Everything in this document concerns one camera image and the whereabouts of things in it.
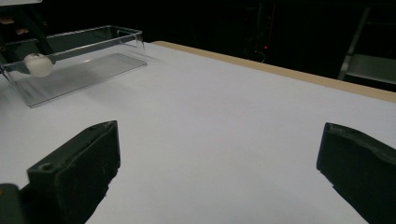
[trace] white table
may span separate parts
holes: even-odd
[[[145,43],[147,66],[36,108],[2,78],[0,182],[25,186],[30,166],[117,120],[121,167],[88,223],[365,223],[316,169],[319,144],[332,122],[396,147],[394,93],[160,45]]]

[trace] transparent plastic bin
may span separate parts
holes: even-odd
[[[38,40],[7,43],[0,54],[1,72],[30,107],[147,65],[142,32],[134,29],[107,25],[50,35],[47,42],[52,69],[46,77],[31,75],[24,60],[41,53]]]

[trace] hand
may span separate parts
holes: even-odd
[[[11,23],[13,23],[13,22],[14,22],[14,20],[12,20],[11,17],[0,15],[0,23],[3,23],[3,24],[11,24]],[[28,33],[28,32],[29,32],[29,31],[28,31],[27,29],[25,29],[25,28],[17,28],[17,29],[15,29],[15,33],[16,33],[17,35],[22,35],[22,34],[25,34],[25,33]]]

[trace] white object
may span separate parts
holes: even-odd
[[[40,3],[42,0],[0,0],[0,7]]]
[[[34,77],[46,77],[52,72],[52,62],[40,53],[31,53],[24,58],[26,67]]]

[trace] black wall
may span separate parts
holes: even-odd
[[[146,42],[164,40],[336,78],[364,8],[374,8],[376,20],[396,22],[395,4],[352,0],[43,0],[35,7],[48,21],[49,35],[112,24],[143,31]],[[363,33],[357,51],[395,54],[396,37],[391,29],[371,26]]]

